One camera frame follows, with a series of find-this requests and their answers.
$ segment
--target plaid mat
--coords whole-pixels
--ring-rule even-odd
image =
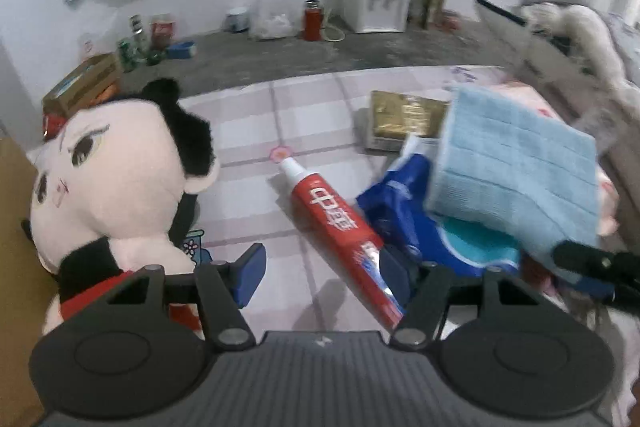
[[[390,159],[364,152],[361,133],[373,89],[449,100],[456,84],[495,85],[498,68],[390,68],[319,74],[226,89],[183,100],[212,123],[218,181],[198,198],[194,248],[234,260],[253,242],[267,249],[267,272],[243,314],[265,330],[382,330],[345,286],[340,267],[290,211],[286,182],[268,159],[289,146],[349,203]]]

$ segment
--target red toothpaste tube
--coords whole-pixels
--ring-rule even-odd
[[[278,163],[292,187],[294,201],[306,209],[319,234],[327,241],[353,282],[387,329],[402,318],[402,310],[380,277],[378,260],[383,241],[340,197],[320,174],[309,172],[277,147],[271,160]]]

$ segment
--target cardboard box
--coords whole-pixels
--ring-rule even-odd
[[[44,410],[29,377],[29,357],[57,292],[20,223],[29,217],[36,169],[0,139],[0,425],[28,427]]]
[[[71,71],[42,99],[45,114],[72,117],[92,100],[119,81],[122,71],[114,54],[95,55]]]

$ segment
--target red thermos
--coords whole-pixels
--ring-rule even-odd
[[[293,187],[292,198],[309,213],[319,233],[375,309],[378,319],[388,329],[395,327],[402,312],[395,299],[381,288],[380,275],[371,273],[372,257],[379,255],[382,239],[320,174],[307,171],[292,157],[277,157],[279,151],[282,149],[274,150],[271,157],[279,161],[280,169]]]
[[[307,1],[305,3],[305,28],[303,37],[305,41],[319,41],[321,39],[322,9],[320,1]]]

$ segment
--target can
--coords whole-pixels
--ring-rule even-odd
[[[135,57],[135,52],[128,39],[121,39],[118,41],[118,53],[120,55],[120,63],[125,73],[133,71],[138,66],[138,61]]]
[[[151,46],[164,51],[174,38],[175,22],[171,14],[154,15],[151,19]]]

